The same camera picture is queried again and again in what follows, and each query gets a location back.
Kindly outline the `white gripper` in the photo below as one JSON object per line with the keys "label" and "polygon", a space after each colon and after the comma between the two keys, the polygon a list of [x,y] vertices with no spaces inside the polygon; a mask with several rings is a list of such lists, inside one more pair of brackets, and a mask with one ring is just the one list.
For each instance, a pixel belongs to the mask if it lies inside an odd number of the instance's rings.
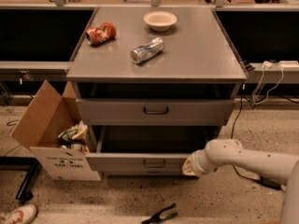
{"label": "white gripper", "polygon": [[203,149],[194,151],[190,159],[187,159],[182,165],[182,173],[185,175],[200,176],[217,169],[218,166],[208,158]]}

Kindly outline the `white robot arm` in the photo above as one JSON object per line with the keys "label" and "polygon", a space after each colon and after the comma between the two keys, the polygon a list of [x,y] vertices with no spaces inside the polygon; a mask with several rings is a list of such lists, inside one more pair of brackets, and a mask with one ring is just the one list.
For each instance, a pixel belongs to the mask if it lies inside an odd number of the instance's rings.
{"label": "white robot arm", "polygon": [[299,224],[299,156],[243,148],[235,139],[214,139],[194,151],[182,173],[201,176],[224,165],[234,165],[284,185],[286,194],[279,224]]}

